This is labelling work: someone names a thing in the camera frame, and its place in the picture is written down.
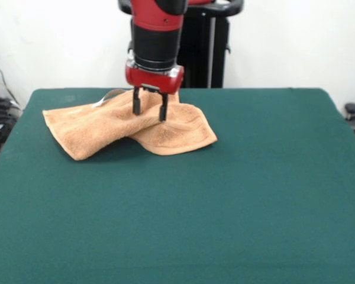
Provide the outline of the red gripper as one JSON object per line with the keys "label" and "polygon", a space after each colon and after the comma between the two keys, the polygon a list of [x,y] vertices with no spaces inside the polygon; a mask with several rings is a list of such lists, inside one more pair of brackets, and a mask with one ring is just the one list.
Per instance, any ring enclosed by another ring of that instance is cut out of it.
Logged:
{"label": "red gripper", "polygon": [[140,88],[152,89],[161,93],[162,105],[160,106],[159,121],[165,121],[169,101],[168,94],[174,94],[180,89],[183,75],[183,66],[175,65],[168,71],[154,72],[141,68],[134,59],[128,59],[125,65],[125,77],[128,84],[135,86],[133,90],[133,114],[140,115]]}

